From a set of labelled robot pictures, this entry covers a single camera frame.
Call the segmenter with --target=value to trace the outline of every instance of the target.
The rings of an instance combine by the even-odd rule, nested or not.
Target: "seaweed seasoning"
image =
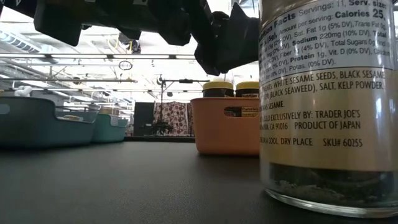
[[[262,0],[261,179],[272,197],[349,217],[398,212],[391,0]]]

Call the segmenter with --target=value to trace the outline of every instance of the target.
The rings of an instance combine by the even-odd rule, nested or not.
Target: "teal storage bin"
[[[55,111],[54,102],[33,97],[0,97],[0,147],[45,148],[89,144],[97,111]],[[74,115],[83,121],[58,119]]]
[[[92,143],[121,142],[126,133],[127,120],[118,119],[118,125],[111,124],[111,116],[99,114],[95,121]]]

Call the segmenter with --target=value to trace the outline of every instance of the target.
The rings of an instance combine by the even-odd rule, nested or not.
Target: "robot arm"
[[[198,42],[195,58],[207,74],[219,75],[256,61],[259,21],[237,3],[231,16],[211,13],[206,0],[2,0],[34,18],[37,31],[76,46],[82,29],[114,27],[130,39],[157,32],[172,45]]]

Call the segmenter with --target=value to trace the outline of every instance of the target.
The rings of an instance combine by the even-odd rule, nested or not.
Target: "orange storage bin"
[[[202,154],[258,156],[259,114],[230,117],[227,107],[259,107],[258,98],[197,98],[191,101],[197,149]]]

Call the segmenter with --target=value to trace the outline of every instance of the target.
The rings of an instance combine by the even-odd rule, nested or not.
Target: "dark table surface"
[[[0,223],[398,223],[342,218],[268,197],[259,159],[191,143],[0,152]]]

